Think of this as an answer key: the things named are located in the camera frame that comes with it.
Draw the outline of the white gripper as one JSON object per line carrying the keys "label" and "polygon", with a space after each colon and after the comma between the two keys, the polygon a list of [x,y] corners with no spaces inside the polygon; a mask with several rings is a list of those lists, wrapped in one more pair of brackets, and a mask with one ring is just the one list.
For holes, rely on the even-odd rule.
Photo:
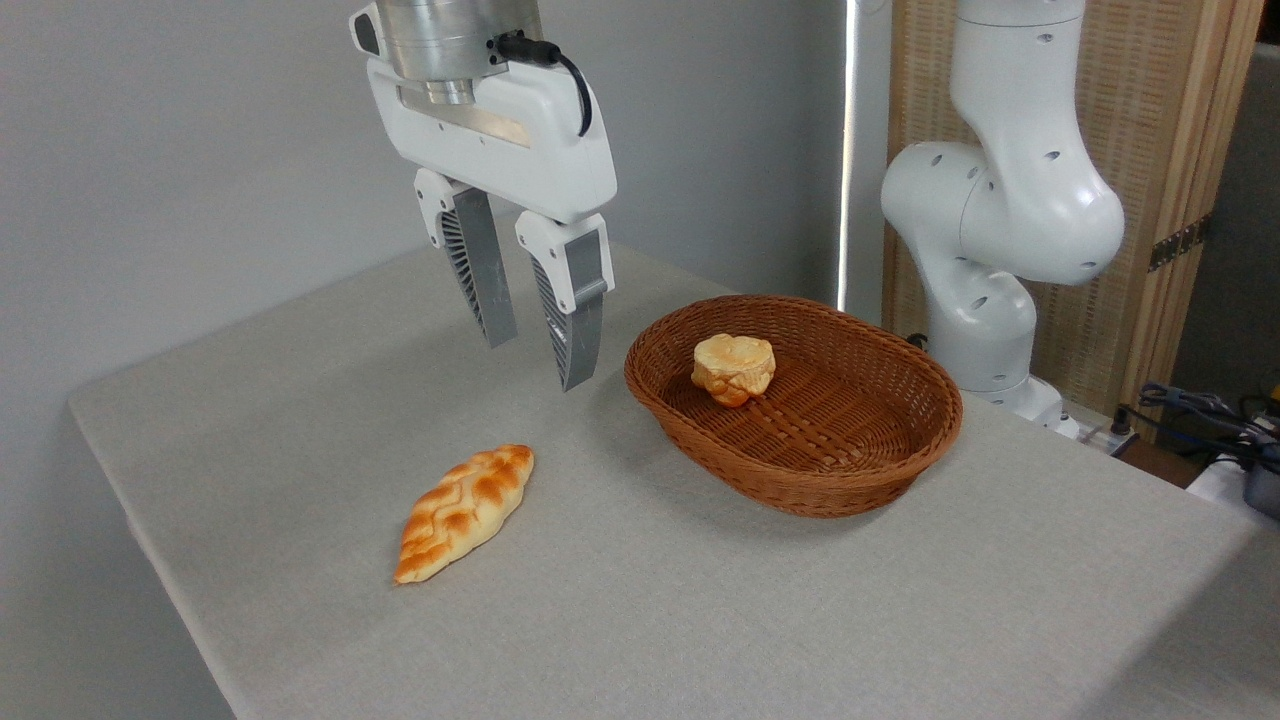
{"label": "white gripper", "polygon": [[617,181],[594,94],[549,50],[538,6],[369,4],[349,33],[392,145],[421,167],[413,188],[428,238],[445,252],[485,341],[498,347],[518,333],[490,193],[530,210],[515,232],[531,258],[561,388],[590,379],[616,287],[595,213]]}

